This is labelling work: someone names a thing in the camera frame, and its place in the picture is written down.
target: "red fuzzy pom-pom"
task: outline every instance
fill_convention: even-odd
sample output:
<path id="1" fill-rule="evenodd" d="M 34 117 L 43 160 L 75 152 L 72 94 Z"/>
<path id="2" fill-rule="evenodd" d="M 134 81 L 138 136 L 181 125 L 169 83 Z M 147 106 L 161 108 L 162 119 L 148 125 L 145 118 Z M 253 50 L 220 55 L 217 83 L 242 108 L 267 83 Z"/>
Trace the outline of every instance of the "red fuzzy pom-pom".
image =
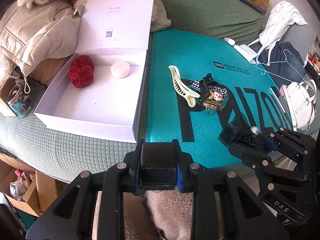
<path id="1" fill-rule="evenodd" d="M 72 63 L 68 76 L 76 88 L 82 88 L 93 82 L 93 70 L 94 66 L 89 56 L 82 55 Z"/>

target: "pink round object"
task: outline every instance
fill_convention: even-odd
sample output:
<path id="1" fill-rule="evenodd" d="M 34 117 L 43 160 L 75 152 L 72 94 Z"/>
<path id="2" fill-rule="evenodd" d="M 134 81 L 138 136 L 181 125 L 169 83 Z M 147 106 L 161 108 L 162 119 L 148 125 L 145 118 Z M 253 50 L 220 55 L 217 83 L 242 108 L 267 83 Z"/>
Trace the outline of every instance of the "pink round object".
<path id="1" fill-rule="evenodd" d="M 111 66 L 111 73 L 115 78 L 124 78 L 130 73 L 130 65 L 127 62 L 118 62 Z"/>

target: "open cardboard box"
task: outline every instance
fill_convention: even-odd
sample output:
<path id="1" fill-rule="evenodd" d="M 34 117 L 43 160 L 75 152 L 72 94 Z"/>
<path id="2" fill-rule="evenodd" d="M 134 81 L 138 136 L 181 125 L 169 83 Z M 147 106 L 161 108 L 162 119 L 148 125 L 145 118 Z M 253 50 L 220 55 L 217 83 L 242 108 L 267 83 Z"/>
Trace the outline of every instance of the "open cardboard box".
<path id="1" fill-rule="evenodd" d="M 50 129 L 113 141 L 137 141 L 153 0 L 88 0 L 76 53 L 54 78 L 35 115 Z M 92 84 L 77 89 L 68 70 L 79 55 L 94 64 Z M 111 75 L 130 64 L 122 79 Z"/>
<path id="2" fill-rule="evenodd" d="M 16 169 L 36 172 L 36 180 L 31 183 L 23 196 L 25 202 L 15 200 L 10 193 L 10 182 L 17 180 L 17 175 L 14 173 Z M 7 196 L 13 206 L 37 217 L 40 216 L 41 212 L 45 211 L 58 196 L 54 178 L 1 153 L 0 190 Z"/>

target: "white handbag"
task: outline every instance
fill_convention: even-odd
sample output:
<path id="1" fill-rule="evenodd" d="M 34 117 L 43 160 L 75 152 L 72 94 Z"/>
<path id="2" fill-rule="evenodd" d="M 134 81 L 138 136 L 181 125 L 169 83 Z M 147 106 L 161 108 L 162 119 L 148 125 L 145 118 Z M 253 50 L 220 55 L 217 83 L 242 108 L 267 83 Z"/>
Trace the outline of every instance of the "white handbag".
<path id="1" fill-rule="evenodd" d="M 312 89 L 313 96 L 308 94 L 308 88 Z M 309 130 L 315 118 L 316 84 L 311 79 L 306 82 L 292 82 L 289 86 L 282 85 L 285 98 L 288 103 L 293 130 Z"/>

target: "navy clothing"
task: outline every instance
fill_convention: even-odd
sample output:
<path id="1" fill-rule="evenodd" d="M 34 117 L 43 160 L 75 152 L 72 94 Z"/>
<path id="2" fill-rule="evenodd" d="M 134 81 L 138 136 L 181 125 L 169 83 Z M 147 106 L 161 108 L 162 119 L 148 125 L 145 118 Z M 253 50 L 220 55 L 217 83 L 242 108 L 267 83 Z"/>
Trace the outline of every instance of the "navy clothing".
<path id="1" fill-rule="evenodd" d="M 292 44 L 288 41 L 286 42 L 277 42 L 275 48 L 272 50 L 270 55 L 270 63 L 275 61 L 285 61 L 285 54 L 283 51 L 287 49 L 291 52 L 291 55 L 288 51 L 284 53 L 287 56 L 287 61 L 293 66 L 296 71 L 298 71 L 301 76 L 304 76 L 307 72 L 305 71 L 303 65 L 304 62 L 299 54 L 299 52 L 292 46 Z M 268 52 L 263 51 L 259 56 L 259 61 L 265 64 L 268 63 Z M 292 82 L 301 82 L 302 77 L 286 62 L 284 63 L 271 63 L 270 67 L 262 65 L 265 69 L 271 73 L 274 73 L 278 76 L 282 76 L 286 79 L 291 80 Z M 279 78 L 275 75 L 270 75 L 276 85 L 280 88 L 282 85 L 290 85 L 290 81 L 287 81 L 283 78 Z"/>

